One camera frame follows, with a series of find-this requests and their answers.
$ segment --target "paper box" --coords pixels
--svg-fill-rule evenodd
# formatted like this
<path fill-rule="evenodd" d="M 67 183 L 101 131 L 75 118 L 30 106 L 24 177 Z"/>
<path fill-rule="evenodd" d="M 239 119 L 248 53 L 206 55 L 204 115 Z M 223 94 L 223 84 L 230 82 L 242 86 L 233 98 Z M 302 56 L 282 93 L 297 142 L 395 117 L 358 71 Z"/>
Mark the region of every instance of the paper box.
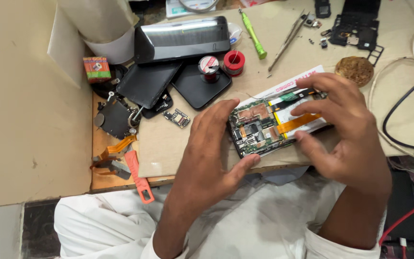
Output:
<path fill-rule="evenodd" d="M 89 83 L 105 82 L 111 79 L 106 57 L 84 57 L 83 61 Z"/>

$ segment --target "green screwdriver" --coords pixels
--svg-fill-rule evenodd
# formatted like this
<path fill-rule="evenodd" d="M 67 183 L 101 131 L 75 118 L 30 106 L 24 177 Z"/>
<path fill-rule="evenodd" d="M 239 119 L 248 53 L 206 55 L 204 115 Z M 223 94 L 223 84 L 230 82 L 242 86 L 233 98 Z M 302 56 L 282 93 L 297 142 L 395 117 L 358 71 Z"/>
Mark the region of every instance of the green screwdriver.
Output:
<path fill-rule="evenodd" d="M 247 28 L 248 34 L 250 35 L 253 43 L 255 44 L 255 48 L 257 49 L 257 52 L 258 52 L 258 57 L 260 59 L 266 58 L 266 55 L 268 53 L 263 49 L 263 46 L 261 46 L 260 41 L 255 35 L 255 31 L 253 30 L 252 24 L 250 23 L 248 16 L 242 11 L 241 8 L 239 8 L 239 13 L 242 15 L 242 20 L 244 21 L 245 28 Z"/>

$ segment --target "screw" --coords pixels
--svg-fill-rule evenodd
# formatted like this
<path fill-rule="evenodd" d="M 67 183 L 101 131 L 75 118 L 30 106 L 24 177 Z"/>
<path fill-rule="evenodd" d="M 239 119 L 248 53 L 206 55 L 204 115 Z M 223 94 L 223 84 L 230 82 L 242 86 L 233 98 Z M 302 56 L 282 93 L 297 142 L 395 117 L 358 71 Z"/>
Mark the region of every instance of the screw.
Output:
<path fill-rule="evenodd" d="M 108 100 L 106 100 L 106 101 L 109 101 L 111 99 L 111 97 L 113 97 L 114 95 L 115 95 L 115 93 L 113 91 L 110 91 L 108 93 Z"/>

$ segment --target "disassembled smartphone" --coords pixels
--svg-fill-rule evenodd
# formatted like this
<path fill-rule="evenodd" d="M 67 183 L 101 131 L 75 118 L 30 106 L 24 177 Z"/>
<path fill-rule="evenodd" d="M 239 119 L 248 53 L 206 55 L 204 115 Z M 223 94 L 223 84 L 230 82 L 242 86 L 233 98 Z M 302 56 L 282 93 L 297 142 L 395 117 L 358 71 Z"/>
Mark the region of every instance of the disassembled smartphone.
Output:
<path fill-rule="evenodd" d="M 227 128 L 239 156 L 264 156 L 296 141 L 294 133 L 304 130 L 315 133 L 326 129 L 328 123 L 319 114 L 290 115 L 299 104 L 325 99 L 327 94 L 313 88 L 293 87 L 234 109 Z"/>

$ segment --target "red cable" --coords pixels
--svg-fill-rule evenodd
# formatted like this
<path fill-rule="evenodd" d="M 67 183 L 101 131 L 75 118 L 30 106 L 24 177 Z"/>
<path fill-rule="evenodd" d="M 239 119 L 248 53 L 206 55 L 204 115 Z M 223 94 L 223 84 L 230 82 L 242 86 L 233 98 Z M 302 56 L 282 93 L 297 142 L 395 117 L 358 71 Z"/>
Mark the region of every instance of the red cable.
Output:
<path fill-rule="evenodd" d="M 394 224 L 392 224 L 392 226 L 390 226 L 386 231 L 384 231 L 383 235 L 379 239 L 378 244 L 381 246 L 381 244 L 383 243 L 383 240 L 387 236 L 387 234 L 389 234 L 395 227 L 397 227 L 406 218 L 410 217 L 410 215 L 412 215 L 413 213 L 414 213 L 414 209 L 412 209 L 410 212 L 408 212 L 407 214 L 405 214 L 399 220 L 395 221 Z"/>
<path fill-rule="evenodd" d="M 402 246 L 402 259 L 407 259 L 407 247 L 406 246 Z"/>

